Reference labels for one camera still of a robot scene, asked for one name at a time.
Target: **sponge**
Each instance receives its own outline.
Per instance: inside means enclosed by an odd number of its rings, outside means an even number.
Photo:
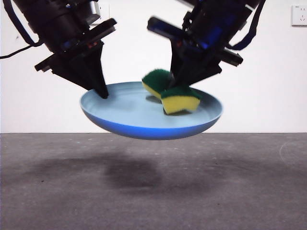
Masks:
[[[170,81],[169,71],[163,69],[156,69],[142,79],[144,88],[162,101],[166,114],[196,110],[201,97],[187,85],[167,89]]]
[[[169,71],[156,69],[142,79],[142,84],[148,92],[161,100],[161,93],[167,89],[170,81]]]

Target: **gray carpet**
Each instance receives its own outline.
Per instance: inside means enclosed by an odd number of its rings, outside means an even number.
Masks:
[[[306,230],[307,134],[2,134],[3,230]]]

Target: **black cable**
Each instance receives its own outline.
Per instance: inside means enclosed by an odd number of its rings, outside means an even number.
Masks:
[[[14,56],[15,54],[18,54],[18,53],[20,53],[20,52],[23,52],[23,51],[25,51],[25,50],[27,50],[27,49],[29,49],[29,48],[31,48],[31,47],[33,47],[33,45],[29,45],[29,46],[27,46],[27,47],[25,47],[25,48],[19,49],[19,50],[15,51],[15,52],[13,52],[13,53],[11,53],[11,54],[9,54],[9,55],[0,56],[0,59],[10,58],[10,57]]]

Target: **green scouring pad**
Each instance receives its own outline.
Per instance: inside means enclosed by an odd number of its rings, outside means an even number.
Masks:
[[[196,110],[201,97],[187,85],[167,89],[170,81],[169,71],[163,69],[156,69],[142,79],[144,88],[162,101],[168,115],[182,110]]]

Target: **blue plate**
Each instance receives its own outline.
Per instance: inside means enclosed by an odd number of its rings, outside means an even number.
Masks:
[[[202,96],[198,109],[166,115],[160,100],[147,92],[141,82],[108,85],[109,97],[102,99],[94,90],[81,98],[85,115],[99,127],[125,137],[170,140],[201,133],[219,119],[221,103],[213,96]]]

